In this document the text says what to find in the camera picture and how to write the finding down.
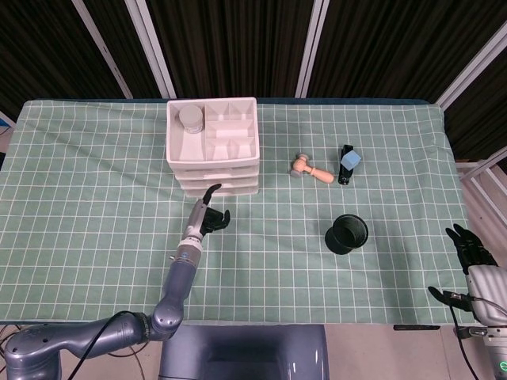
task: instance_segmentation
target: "gray floor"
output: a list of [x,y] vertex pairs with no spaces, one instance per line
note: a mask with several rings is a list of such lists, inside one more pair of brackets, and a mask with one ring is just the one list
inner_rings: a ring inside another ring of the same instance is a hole
[[[0,136],[0,151],[6,152],[12,131]],[[477,204],[475,190],[465,185],[464,196],[471,225],[500,263],[505,247],[505,229],[487,205]],[[390,325],[326,325],[331,379],[468,380],[467,369],[451,326],[439,331],[395,332]],[[482,380],[493,379],[488,358],[478,338],[466,340],[465,350]],[[161,344],[152,342],[139,354],[146,379],[158,374]],[[78,362],[68,352],[62,353],[63,378]],[[5,372],[0,379],[6,378]],[[135,358],[116,359],[102,356],[85,362],[76,379],[141,379]]]

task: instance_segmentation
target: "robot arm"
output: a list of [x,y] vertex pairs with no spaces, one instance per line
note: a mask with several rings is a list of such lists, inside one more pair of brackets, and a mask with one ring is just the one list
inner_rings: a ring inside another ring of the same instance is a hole
[[227,227],[231,220],[229,211],[222,214],[208,207],[212,193],[220,186],[211,186],[194,205],[164,283],[164,296],[150,317],[120,312],[85,324],[43,324],[22,330],[5,350],[7,378],[60,380],[59,352],[63,349],[88,359],[147,340],[169,339],[183,321],[183,302],[193,284],[204,235]]
[[472,335],[482,336],[497,380],[507,379],[507,270],[484,248],[481,240],[469,230],[454,225],[446,229],[454,241],[468,294],[451,291],[440,293],[429,287],[430,293],[442,303],[471,311],[486,329],[471,328]]

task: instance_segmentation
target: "white drawer organizer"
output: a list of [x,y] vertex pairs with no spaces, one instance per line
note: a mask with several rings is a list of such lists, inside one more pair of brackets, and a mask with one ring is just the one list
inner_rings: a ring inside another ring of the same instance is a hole
[[[184,121],[191,122],[185,126],[180,120],[183,108]],[[189,116],[188,110],[195,113]],[[255,98],[169,101],[166,149],[169,166],[187,196],[201,197],[218,183],[222,188],[213,195],[257,193],[260,150]]]

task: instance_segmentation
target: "light blue block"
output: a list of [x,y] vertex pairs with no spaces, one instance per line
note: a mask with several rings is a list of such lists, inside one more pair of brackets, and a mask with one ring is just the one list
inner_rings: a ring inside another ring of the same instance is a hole
[[341,164],[347,170],[352,170],[357,166],[357,164],[359,164],[359,161],[361,161],[360,155],[351,150],[346,155],[343,156],[343,158],[341,159]]

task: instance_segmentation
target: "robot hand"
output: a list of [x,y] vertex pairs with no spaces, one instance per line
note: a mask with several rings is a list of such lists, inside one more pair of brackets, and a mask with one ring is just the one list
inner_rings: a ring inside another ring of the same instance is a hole
[[454,241],[469,293],[440,293],[434,287],[429,287],[429,292],[445,305],[472,311],[485,326],[507,325],[507,313],[502,311],[507,307],[507,271],[498,267],[481,239],[471,231],[455,224],[454,230],[447,228],[445,232]]

